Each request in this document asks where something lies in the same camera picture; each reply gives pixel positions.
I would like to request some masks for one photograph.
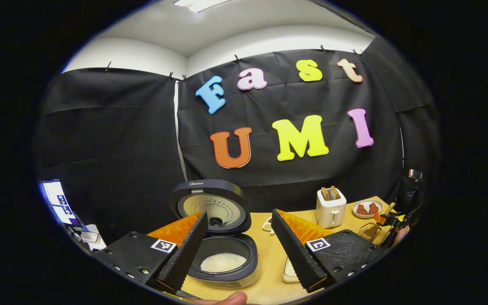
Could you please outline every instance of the white rice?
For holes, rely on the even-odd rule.
[[[204,272],[228,272],[236,269],[246,262],[246,258],[233,253],[219,253],[207,257],[201,263]]]

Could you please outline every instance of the ceiling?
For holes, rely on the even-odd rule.
[[[370,36],[309,0],[230,0],[200,13],[175,1],[153,1],[97,38],[140,40],[188,57],[229,37],[279,25],[323,25]]]

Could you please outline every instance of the pink letter i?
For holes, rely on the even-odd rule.
[[[366,120],[364,119],[364,114],[366,114],[366,111],[364,109],[357,108],[348,111],[347,114],[353,118],[353,122],[355,123],[355,130],[357,131],[357,141],[355,142],[355,145],[361,148],[374,144],[374,139],[370,137]]]

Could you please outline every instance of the open lid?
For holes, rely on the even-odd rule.
[[[246,232],[252,224],[242,190],[225,180],[204,179],[180,183],[170,194],[170,206],[181,218],[207,211],[207,232],[211,235]]]

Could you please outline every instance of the finger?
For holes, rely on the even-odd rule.
[[[406,235],[406,233],[408,233],[408,226],[404,227],[404,228],[401,228],[396,237],[395,237],[395,241],[393,242],[393,245],[397,245],[402,238],[404,238],[404,236]]]
[[[211,299],[186,299],[199,305],[246,305],[248,296],[242,291],[237,291],[222,301],[214,301]]]

